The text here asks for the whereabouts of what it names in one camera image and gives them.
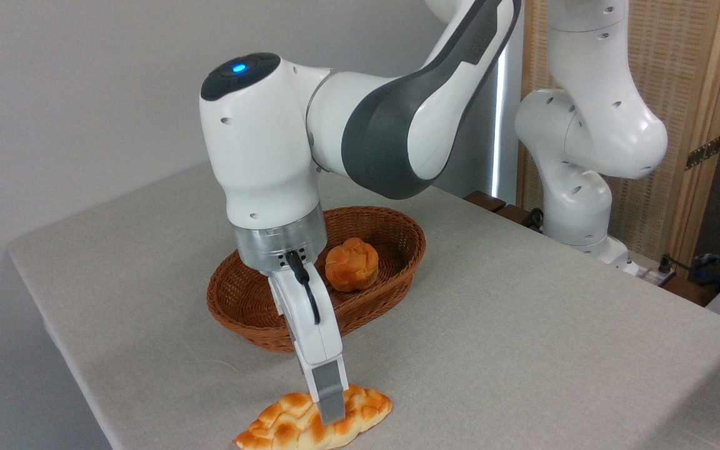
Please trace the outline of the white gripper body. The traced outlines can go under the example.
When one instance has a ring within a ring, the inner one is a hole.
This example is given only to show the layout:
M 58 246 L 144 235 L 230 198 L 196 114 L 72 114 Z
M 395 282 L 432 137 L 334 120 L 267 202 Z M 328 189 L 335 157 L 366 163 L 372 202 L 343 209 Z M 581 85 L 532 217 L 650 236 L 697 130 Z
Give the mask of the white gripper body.
M 311 262 L 273 271 L 268 278 L 278 314 L 292 331 L 300 361 L 325 364 L 342 355 L 342 337 L 328 289 Z

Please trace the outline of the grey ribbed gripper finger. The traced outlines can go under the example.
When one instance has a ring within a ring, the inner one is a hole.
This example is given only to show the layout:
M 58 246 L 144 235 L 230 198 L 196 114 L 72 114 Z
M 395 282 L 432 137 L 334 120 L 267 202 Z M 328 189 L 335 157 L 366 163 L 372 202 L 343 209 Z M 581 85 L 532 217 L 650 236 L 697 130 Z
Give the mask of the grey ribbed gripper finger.
M 307 365 L 307 385 L 322 424 L 334 424 L 346 418 L 344 391 L 348 379 L 342 359 L 319 366 Z

